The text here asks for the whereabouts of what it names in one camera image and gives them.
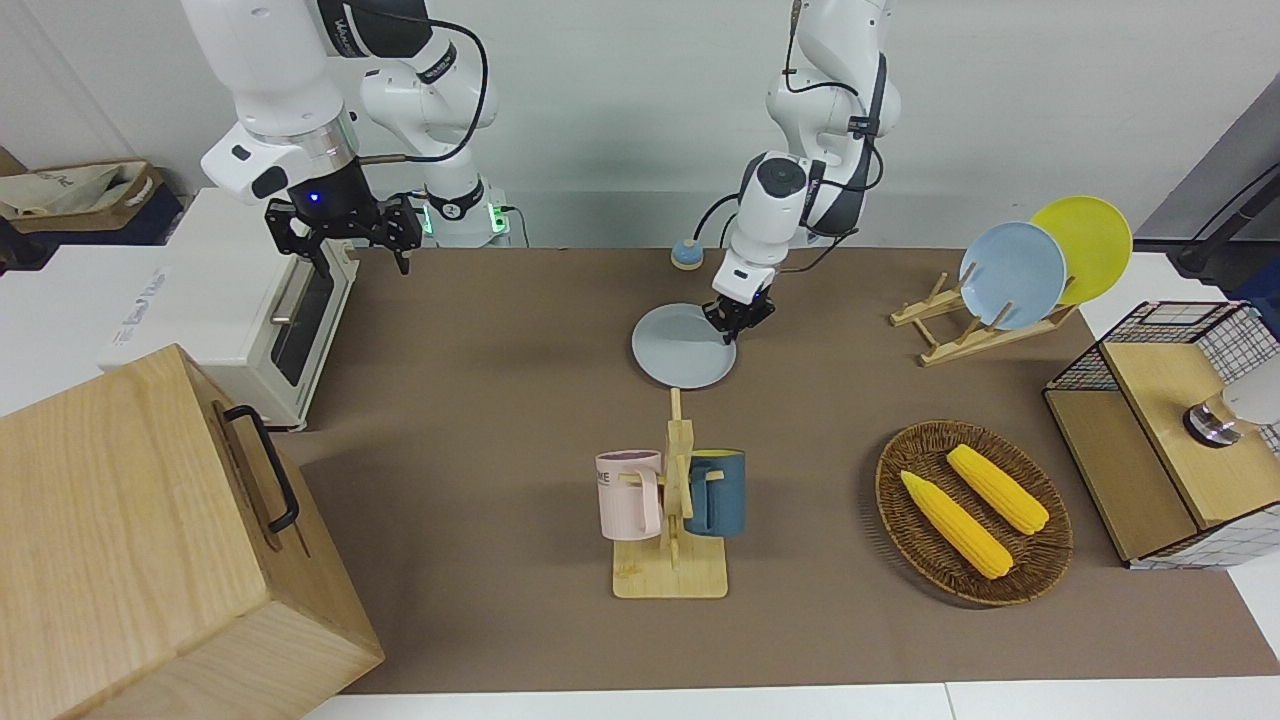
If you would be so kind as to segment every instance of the white wall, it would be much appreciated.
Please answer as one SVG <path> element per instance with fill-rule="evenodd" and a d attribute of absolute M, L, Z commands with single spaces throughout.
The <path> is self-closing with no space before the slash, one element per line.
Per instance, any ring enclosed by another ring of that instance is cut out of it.
<path fill-rule="evenodd" d="M 763 96 L 782 61 L 786 0 L 431 5 L 490 49 L 502 111 L 476 152 L 526 208 L 535 243 L 668 245 L 736 187 L 748 159 L 782 147 Z M 1212 6 L 902 0 L 887 51 L 905 114 L 881 143 L 888 170 L 859 240 L 964 245 L 1080 192 L 1108 197 L 1137 227 L 1280 68 L 1280 4 Z M 123 146 L 206 184 L 198 156 L 233 117 L 178 3 L 5 0 L 0 13 L 29 14 L 38 31 L 17 53 L 3 44 L 6 63 L 24 56 L 0 70 L 0 143 L 33 164 Z M 27 47 L 40 33 L 64 65 Z M 333 64 L 355 97 L 367 65 Z M 54 65 L 70 79 L 49 92 L 20 69 Z M 73 106 L 77 83 L 96 113 L 42 110 Z M 360 126 L 366 152 L 396 147 Z M 415 179 L 412 168 L 370 174 L 381 191 Z"/>

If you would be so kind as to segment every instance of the oven handle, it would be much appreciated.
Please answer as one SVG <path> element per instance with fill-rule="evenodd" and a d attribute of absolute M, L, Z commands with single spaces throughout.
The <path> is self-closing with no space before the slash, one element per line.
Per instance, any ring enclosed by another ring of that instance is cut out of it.
<path fill-rule="evenodd" d="M 292 325 L 298 319 L 298 309 L 302 307 L 302 297 L 307 292 L 307 286 L 311 283 L 314 273 L 315 265 L 311 263 L 301 260 L 293 263 L 293 269 L 289 270 L 289 281 L 284 286 L 284 292 L 280 293 L 280 301 L 271 310 L 273 325 Z"/>

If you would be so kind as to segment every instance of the light blue plate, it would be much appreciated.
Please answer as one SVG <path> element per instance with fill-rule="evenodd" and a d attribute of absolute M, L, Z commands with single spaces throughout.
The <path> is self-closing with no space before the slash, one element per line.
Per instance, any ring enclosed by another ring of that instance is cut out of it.
<path fill-rule="evenodd" d="M 960 261 L 960 288 L 969 313 L 991 325 L 1006 302 L 1014 309 L 996 329 L 1029 328 L 1053 311 L 1066 286 L 1066 260 L 1053 237 L 1030 223 L 996 225 L 973 241 Z"/>
<path fill-rule="evenodd" d="M 737 343 L 723 337 L 689 302 L 650 310 L 631 331 L 631 352 L 640 369 L 668 387 L 698 389 L 718 383 L 737 359 Z"/>

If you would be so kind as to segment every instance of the oven window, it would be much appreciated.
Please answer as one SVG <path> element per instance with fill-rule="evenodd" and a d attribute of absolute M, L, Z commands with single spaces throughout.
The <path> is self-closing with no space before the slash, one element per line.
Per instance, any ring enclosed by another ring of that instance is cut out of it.
<path fill-rule="evenodd" d="M 333 277 L 321 278 L 319 273 L 312 273 L 293 323 L 283 325 L 275 333 L 271 363 L 293 387 L 298 387 L 298 380 L 302 379 L 302 368 L 311 355 L 311 346 L 315 345 L 316 333 L 320 332 L 320 323 L 324 320 L 324 311 L 332 296 Z"/>

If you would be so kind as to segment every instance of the yellow corn cob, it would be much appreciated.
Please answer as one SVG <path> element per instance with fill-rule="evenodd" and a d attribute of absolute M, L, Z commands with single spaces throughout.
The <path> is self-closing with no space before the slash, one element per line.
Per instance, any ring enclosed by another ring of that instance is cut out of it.
<path fill-rule="evenodd" d="M 956 505 L 946 491 L 906 470 L 902 470 L 902 484 L 929 523 L 982 577 L 995 580 L 1009 574 L 1014 566 L 1014 556 L 973 515 Z"/>
<path fill-rule="evenodd" d="M 947 454 L 947 464 L 1018 532 L 1030 536 L 1044 529 L 1048 510 L 980 452 L 961 443 Z"/>

